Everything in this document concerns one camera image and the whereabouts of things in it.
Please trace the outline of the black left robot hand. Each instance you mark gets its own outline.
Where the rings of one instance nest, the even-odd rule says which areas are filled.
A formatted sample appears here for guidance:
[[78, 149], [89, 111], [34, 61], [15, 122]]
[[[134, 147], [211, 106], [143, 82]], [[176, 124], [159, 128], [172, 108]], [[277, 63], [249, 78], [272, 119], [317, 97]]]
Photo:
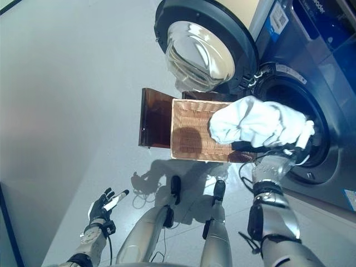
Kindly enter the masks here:
[[116, 195], [110, 187], [107, 188], [103, 194], [91, 204], [88, 211], [89, 222], [92, 223], [97, 219], [102, 219], [104, 222], [108, 222], [112, 209], [114, 209], [129, 193], [130, 191], [126, 189]]

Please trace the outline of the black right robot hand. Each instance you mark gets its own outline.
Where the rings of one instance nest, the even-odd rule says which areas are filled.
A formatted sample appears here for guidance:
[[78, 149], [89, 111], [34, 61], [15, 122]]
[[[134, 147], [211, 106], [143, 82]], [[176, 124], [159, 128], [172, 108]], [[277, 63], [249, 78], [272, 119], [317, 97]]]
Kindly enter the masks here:
[[298, 149], [293, 144], [286, 145], [272, 145], [272, 147], [260, 146], [252, 147], [252, 144], [247, 141], [237, 141], [231, 144], [232, 153], [229, 154], [229, 157], [236, 156], [238, 153], [242, 152], [252, 152], [263, 155], [293, 155], [298, 151]]

